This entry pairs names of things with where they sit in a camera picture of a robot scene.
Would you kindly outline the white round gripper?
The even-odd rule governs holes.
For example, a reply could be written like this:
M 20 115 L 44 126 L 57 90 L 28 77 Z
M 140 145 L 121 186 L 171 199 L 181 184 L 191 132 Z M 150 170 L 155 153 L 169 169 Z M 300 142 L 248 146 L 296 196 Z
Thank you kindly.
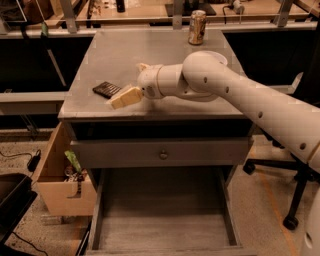
M 138 87 L 129 84 L 113 95 L 109 100 L 113 109 L 136 104 L 142 100 L 143 95 L 148 99 L 163 98 L 158 86 L 158 74 L 162 66 L 138 63 L 137 68 L 139 70 Z

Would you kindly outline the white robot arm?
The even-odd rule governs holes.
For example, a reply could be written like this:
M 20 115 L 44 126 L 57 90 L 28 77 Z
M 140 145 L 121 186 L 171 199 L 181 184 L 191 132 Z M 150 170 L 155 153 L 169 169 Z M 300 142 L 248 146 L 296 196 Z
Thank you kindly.
M 175 96 L 192 101 L 221 97 L 286 147 L 307 168 L 320 172 L 320 109 L 232 71 L 212 51 L 198 51 L 175 65 L 139 65 L 135 86 L 111 97 L 118 109 Z

